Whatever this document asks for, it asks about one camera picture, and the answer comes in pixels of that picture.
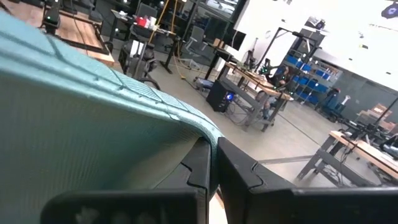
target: yellow cable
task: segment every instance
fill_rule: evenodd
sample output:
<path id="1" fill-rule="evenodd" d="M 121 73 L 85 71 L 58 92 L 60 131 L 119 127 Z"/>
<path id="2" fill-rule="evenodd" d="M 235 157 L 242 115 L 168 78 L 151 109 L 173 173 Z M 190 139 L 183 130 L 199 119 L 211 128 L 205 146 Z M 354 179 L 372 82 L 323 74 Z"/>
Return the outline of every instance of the yellow cable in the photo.
<path id="1" fill-rule="evenodd" d="M 172 18 L 172 33 L 174 33 L 174 17 L 175 17 L 175 11 L 177 10 L 177 0 L 174 0 L 174 12 L 173 12 L 173 18 Z"/>
<path id="2" fill-rule="evenodd" d="M 163 11 L 162 11 L 162 13 L 161 13 L 161 15 L 159 17 L 159 20 L 157 21 L 157 24 L 156 24 L 157 27 L 159 26 L 160 21 L 162 20 L 164 11 L 166 11 L 166 8 L 167 8 L 168 4 L 169 4 L 169 0 L 166 0 L 166 4 L 164 4 Z M 149 44 L 152 41 L 152 38 L 154 37 L 154 34 L 155 34 L 155 30 L 153 30 L 152 33 L 150 34 L 150 38 L 149 38 L 149 41 L 148 41 Z"/>

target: red object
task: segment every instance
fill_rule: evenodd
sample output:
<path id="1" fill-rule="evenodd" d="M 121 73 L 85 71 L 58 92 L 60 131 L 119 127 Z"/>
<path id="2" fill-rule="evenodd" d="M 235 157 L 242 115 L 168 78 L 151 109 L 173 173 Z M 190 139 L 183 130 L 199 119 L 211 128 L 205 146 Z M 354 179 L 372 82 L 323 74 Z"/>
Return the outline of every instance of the red object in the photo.
<path id="1" fill-rule="evenodd" d="M 146 19 L 144 19 L 142 17 L 137 17 L 136 22 L 137 22 L 138 26 L 142 26 L 142 27 L 144 27 L 145 24 L 147 23 Z"/>

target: blue storage bin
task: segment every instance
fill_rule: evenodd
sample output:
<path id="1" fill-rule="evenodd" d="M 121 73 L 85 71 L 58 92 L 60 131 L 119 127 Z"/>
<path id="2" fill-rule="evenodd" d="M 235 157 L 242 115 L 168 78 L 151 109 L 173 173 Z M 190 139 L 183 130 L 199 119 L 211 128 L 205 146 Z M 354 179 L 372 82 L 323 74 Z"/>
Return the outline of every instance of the blue storage bin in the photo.
<path id="1" fill-rule="evenodd" d="M 315 89 L 321 93 L 326 93 L 328 91 L 328 87 L 324 86 L 322 84 L 319 84 L 318 86 L 316 86 Z"/>
<path id="2" fill-rule="evenodd" d="M 306 77 L 301 77 L 300 81 L 298 81 L 300 84 L 305 85 L 308 83 L 308 78 Z"/>
<path id="3" fill-rule="evenodd" d="M 317 71 L 315 72 L 315 74 L 316 74 L 316 75 L 319 75 L 319 76 L 322 77 L 324 80 L 327 80 L 327 79 L 330 77 L 330 75 L 329 75 L 328 73 L 325 73 L 324 71 L 321 71 L 321 70 L 317 70 Z"/>
<path id="4" fill-rule="evenodd" d="M 313 96 L 311 95 L 310 97 L 308 97 L 307 99 L 308 102 L 312 103 L 312 104 L 317 104 L 319 102 L 318 97 L 317 96 Z"/>
<path id="5" fill-rule="evenodd" d="M 297 63 L 297 58 L 295 58 L 293 56 L 287 56 L 286 61 L 295 65 Z"/>
<path id="6" fill-rule="evenodd" d="M 316 82 L 315 80 L 310 80 L 309 83 L 308 83 L 308 87 L 310 87 L 311 89 L 315 89 L 317 84 L 318 84 L 318 82 Z"/>
<path id="7" fill-rule="evenodd" d="M 308 72 L 309 72 L 309 71 L 311 71 L 311 66 L 309 66 L 309 65 L 306 64 L 306 65 L 303 66 L 303 69 L 302 69 L 302 70 L 303 70 L 303 71 L 308 71 Z"/>

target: person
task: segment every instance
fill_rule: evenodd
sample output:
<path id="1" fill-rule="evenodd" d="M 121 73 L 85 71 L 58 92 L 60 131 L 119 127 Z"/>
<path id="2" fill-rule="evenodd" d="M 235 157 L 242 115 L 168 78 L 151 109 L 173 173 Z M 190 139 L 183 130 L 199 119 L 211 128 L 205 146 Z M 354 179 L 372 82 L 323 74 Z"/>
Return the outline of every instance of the person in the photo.
<path id="1" fill-rule="evenodd" d="M 290 69 L 288 66 L 282 66 L 278 68 L 278 70 L 275 72 L 275 75 L 273 77 L 269 77 L 272 85 L 276 87 L 281 87 L 283 85 L 286 85 L 291 79 L 290 77 Z M 261 98 L 264 97 L 266 93 L 264 91 L 260 91 L 256 97 L 255 100 L 260 102 Z M 264 103 L 263 109 L 262 109 L 262 117 L 264 119 L 268 119 L 270 116 L 270 109 L 275 108 L 277 103 L 277 96 L 270 96 L 268 97 L 268 100 Z"/>
<path id="2" fill-rule="evenodd" d="M 276 87 L 280 87 L 286 84 L 286 79 L 290 73 L 288 66 L 280 66 L 275 74 L 271 77 L 270 73 L 266 74 L 267 81 Z"/>

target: blue light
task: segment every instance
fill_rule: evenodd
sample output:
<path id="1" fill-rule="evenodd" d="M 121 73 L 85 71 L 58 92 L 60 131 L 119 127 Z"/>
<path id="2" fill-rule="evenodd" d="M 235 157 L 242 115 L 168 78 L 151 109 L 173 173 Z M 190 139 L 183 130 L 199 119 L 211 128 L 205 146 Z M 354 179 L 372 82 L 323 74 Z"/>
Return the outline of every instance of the blue light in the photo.
<path id="1" fill-rule="evenodd" d="M 228 93 L 228 94 L 226 95 L 226 99 L 227 99 L 228 101 L 231 101 L 233 98 L 234 98 L 234 94 L 233 94 L 233 93 Z"/>
<path id="2" fill-rule="evenodd" d="M 388 14 L 389 15 L 393 15 L 394 13 L 396 13 L 396 11 L 397 11 L 397 8 L 390 8 L 389 10 L 388 10 Z"/>

